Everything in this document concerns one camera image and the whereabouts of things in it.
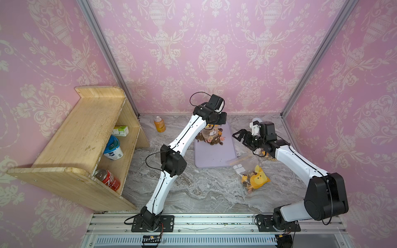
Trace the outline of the ziploc bag with yellow chick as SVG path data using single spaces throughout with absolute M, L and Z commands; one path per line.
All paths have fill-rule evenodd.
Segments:
M 251 194 L 271 182 L 271 179 L 260 167 L 256 155 L 246 153 L 236 159 L 230 160 L 228 164 L 240 176 L 240 182 L 247 194 Z

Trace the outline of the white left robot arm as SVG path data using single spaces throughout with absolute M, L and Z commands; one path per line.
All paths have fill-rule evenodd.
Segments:
M 223 112 L 224 99 L 215 94 L 207 102 L 196 105 L 189 122 L 170 144 L 162 145 L 160 155 L 161 173 L 152 197 L 141 209 L 138 217 L 146 228 L 155 231 L 160 228 L 160 216 L 173 182 L 186 169 L 185 153 L 196 136 L 208 125 L 223 125 L 227 113 Z

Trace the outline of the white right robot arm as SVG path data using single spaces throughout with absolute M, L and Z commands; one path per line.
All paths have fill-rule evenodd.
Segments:
M 300 155 L 292 145 L 276 134 L 272 122 L 250 124 L 251 130 L 241 129 L 232 137 L 252 152 L 258 149 L 282 162 L 306 185 L 303 200 L 274 209 L 273 226 L 285 230 L 300 220 L 330 221 L 332 217 L 348 213 L 349 206 L 343 177 L 329 173 Z

